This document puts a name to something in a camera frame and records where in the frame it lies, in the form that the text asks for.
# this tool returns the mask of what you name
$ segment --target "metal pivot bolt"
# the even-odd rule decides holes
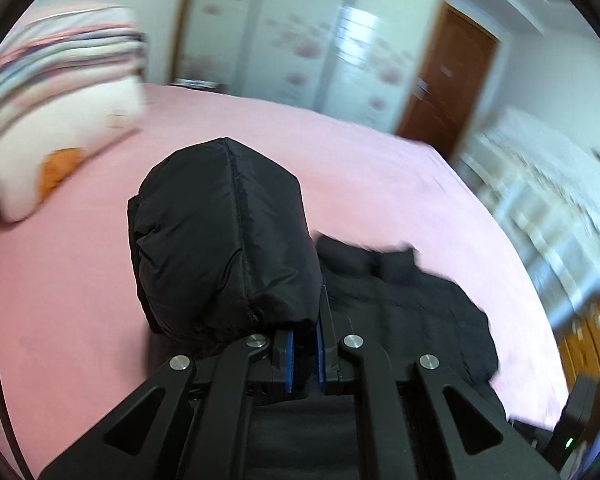
[[[344,337],[344,345],[349,348],[360,348],[364,344],[365,340],[359,335],[350,334]]]
[[[440,360],[435,355],[424,354],[420,358],[420,366],[427,370],[435,370],[440,366]]]
[[[186,370],[190,364],[191,361],[186,355],[176,355],[176,357],[172,357],[171,361],[169,361],[169,366],[173,370]]]
[[[251,348],[262,348],[267,344],[267,337],[262,334],[253,334],[247,338],[247,346]]]

